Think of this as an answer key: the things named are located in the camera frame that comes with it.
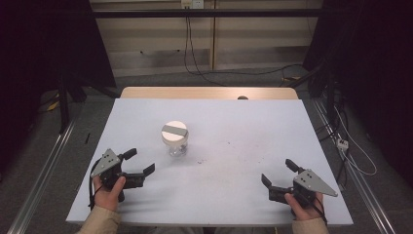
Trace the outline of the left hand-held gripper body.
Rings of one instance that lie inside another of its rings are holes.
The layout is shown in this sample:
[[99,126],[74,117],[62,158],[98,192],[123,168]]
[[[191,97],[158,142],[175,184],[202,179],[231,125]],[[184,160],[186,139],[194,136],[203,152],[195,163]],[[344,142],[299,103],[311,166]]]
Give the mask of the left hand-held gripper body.
[[120,176],[124,176],[126,178],[126,184],[124,185],[125,189],[142,187],[145,180],[143,172],[138,174],[128,174],[123,172],[123,161],[122,154],[117,155],[112,149],[108,148],[102,154],[101,158],[94,163],[91,169],[90,181],[92,182],[93,178],[98,176],[102,184],[106,188],[111,189],[117,179]]

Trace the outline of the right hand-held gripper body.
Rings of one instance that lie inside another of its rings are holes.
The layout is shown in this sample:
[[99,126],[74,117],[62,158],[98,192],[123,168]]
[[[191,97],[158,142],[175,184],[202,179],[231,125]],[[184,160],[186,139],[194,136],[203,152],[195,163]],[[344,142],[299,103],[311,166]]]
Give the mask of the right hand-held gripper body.
[[268,181],[270,201],[286,204],[284,195],[291,194],[302,208],[307,208],[316,200],[317,192],[332,197],[338,196],[338,193],[312,170],[298,168],[293,171],[297,176],[293,179],[291,187],[274,186]]

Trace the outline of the clear plastic cup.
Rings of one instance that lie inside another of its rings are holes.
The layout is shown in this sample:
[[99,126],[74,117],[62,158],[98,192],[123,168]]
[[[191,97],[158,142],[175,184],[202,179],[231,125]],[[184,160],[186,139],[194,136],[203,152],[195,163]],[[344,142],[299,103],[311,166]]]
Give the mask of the clear plastic cup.
[[180,157],[187,152],[187,142],[167,142],[168,153],[172,157]]

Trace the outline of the person's right hand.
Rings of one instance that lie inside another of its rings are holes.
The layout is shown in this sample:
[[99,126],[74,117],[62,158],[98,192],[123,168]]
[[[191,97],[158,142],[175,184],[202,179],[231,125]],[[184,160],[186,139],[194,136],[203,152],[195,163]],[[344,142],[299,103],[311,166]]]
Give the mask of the person's right hand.
[[296,220],[309,220],[313,218],[323,217],[323,195],[321,193],[316,193],[316,200],[314,204],[308,208],[302,208],[297,200],[289,193],[284,195],[284,199],[287,204],[295,212]]

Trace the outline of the person's left hand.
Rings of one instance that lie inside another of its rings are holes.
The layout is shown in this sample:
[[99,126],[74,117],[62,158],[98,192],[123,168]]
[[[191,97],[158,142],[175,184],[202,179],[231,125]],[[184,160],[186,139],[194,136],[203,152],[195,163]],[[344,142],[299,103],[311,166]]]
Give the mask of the person's left hand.
[[116,212],[118,209],[118,196],[123,191],[126,178],[121,176],[117,179],[114,186],[108,189],[103,186],[100,178],[96,176],[93,179],[94,184],[94,203],[101,208]]

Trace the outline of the white table board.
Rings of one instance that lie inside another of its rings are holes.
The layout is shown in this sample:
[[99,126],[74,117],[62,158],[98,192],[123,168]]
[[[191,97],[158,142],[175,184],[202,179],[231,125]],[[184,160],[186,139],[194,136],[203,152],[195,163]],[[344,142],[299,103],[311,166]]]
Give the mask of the white table board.
[[[187,152],[172,157],[164,124],[183,122]],[[95,158],[108,149],[137,154],[128,173],[154,164],[141,188],[128,189],[119,206],[123,223],[143,226],[282,226],[287,205],[272,202],[261,182],[289,187],[295,174],[285,160],[337,185],[303,102],[299,99],[149,99],[115,101]]]

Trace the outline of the black metal stand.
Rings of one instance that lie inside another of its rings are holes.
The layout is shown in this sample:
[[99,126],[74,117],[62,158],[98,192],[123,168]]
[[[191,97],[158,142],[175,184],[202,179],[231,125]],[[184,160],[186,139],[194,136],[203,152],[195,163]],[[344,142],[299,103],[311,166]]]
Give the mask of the black metal stand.
[[58,103],[60,107],[60,130],[62,134],[69,126],[70,115],[67,95],[70,95],[74,102],[84,102],[87,95],[84,87],[92,87],[96,91],[110,97],[119,98],[119,93],[108,90],[97,82],[79,75],[61,74],[58,77]]
[[331,64],[323,60],[314,69],[309,71],[296,81],[288,85],[288,88],[295,89],[307,83],[309,94],[312,98],[320,98],[326,92],[326,115],[330,124],[335,126],[336,112],[334,110],[334,75]]

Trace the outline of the yellow strip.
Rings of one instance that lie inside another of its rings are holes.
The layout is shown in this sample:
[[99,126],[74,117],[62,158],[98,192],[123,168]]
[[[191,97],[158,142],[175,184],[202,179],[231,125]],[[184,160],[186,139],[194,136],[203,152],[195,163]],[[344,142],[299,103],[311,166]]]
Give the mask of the yellow strip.
[[56,96],[52,98],[52,101],[50,105],[48,106],[47,110],[53,111],[58,107],[58,105],[59,105],[59,94],[56,94]]

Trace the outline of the wooden table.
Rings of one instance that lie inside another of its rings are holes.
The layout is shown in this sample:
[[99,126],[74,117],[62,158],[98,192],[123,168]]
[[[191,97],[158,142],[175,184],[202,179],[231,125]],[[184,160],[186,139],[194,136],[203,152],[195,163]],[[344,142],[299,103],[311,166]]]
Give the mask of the wooden table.
[[248,87],[126,87],[121,98],[208,98],[248,100],[298,99],[292,88],[248,88]]

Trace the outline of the black curtain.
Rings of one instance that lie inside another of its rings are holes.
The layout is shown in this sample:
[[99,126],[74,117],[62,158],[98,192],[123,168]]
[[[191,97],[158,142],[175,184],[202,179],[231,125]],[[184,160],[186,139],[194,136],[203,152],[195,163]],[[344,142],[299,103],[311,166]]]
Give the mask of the black curtain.
[[304,67],[322,61],[381,149],[413,188],[413,0],[321,0]]
[[41,95],[115,87],[91,0],[0,0],[0,181],[16,161]]

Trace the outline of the black horizontal bar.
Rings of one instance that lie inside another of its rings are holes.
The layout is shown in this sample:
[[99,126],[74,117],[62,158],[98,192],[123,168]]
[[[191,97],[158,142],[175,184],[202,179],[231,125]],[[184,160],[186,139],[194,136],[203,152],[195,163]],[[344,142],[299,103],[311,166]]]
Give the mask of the black horizontal bar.
[[326,14],[323,9],[279,9],[279,10],[236,10],[236,9],[200,9],[200,10],[124,10],[93,11],[95,18],[306,18],[320,17]]

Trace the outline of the aluminium floor rail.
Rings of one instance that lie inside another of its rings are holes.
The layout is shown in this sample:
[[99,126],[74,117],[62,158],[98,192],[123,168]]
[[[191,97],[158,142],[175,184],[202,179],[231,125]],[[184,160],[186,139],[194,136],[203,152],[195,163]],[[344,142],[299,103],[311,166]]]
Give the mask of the aluminium floor rail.
[[345,162],[347,174],[352,178],[363,203],[365,204],[376,226],[379,229],[379,233],[396,234],[388,215],[383,209],[383,206],[381,205],[365,179],[365,176],[370,176],[372,174],[364,172],[357,165],[349,150],[344,151],[343,149],[339,148],[337,143],[337,140],[341,136],[339,133],[334,134],[332,128],[328,126],[326,126],[326,129],[331,134],[331,141],[335,145],[335,148],[338,150],[340,159]]
[[54,147],[49,153],[45,165],[43,166],[40,174],[37,176],[28,196],[20,207],[17,216],[15,217],[7,234],[25,234],[27,227],[32,217],[34,216],[34,213],[49,183],[49,180],[52,177],[52,174],[56,168],[56,164],[60,159],[64,147],[71,137],[75,124],[76,121],[71,120],[63,129],[63,131],[58,134]]

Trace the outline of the white wall socket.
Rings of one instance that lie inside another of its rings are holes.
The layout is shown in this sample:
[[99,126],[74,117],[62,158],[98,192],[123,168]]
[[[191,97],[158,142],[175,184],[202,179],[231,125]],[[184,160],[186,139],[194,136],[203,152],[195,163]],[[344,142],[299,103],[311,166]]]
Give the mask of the white wall socket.
[[203,9],[205,7],[204,0],[180,0],[182,9]]

